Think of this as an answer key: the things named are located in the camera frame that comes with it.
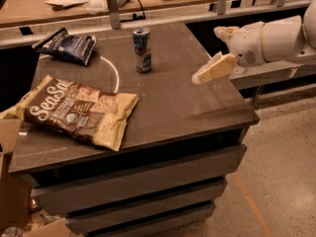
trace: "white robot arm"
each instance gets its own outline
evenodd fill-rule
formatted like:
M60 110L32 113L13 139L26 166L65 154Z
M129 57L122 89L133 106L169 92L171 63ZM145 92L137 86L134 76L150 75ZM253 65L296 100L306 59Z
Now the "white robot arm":
M316 1L307 8L303 22L300 16L294 16L269 23L257 22L242 28L217 27L214 33L226 43L229 54L219 52L199 69L193 76L196 84L229 74L238 65L260 66L277 60L316 64Z

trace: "brown snack bag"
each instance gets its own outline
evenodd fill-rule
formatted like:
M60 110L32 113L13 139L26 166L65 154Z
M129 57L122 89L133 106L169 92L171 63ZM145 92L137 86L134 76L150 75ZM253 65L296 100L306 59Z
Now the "brown snack bag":
M18 118L54 127L69 136L118 151L136 94L103 93L47 75L0 119Z

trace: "dark countertop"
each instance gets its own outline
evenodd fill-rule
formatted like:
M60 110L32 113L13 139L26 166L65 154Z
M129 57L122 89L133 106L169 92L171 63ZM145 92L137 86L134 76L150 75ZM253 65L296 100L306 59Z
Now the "dark countertop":
M118 85L118 92L138 94L120 151L32 126L18 140L10 173L51 169L258 123L258 116L226 77L201 86L192 83L192 75L208 61L208 54L186 25L150 29L153 68L149 73L135 70L132 29L121 29L97 36L87 67L43 55L34 78L34 87L49 74L104 92Z

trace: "can top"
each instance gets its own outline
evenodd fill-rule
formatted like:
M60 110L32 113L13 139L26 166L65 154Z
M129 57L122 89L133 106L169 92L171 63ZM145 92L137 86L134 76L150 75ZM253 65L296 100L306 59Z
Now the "can top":
M135 35L147 35L149 34L150 29L148 27L140 27L134 30Z

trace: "snack package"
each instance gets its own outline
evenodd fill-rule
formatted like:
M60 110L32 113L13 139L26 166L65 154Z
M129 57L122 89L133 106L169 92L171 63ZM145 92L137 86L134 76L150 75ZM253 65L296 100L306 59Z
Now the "snack package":
M97 43L96 37L77 37L61 28L45 39L32 45L36 52L49 54L62 59L88 65L91 52Z
M136 94L103 93L47 75L0 119L23 119L61 130L69 136L118 151Z

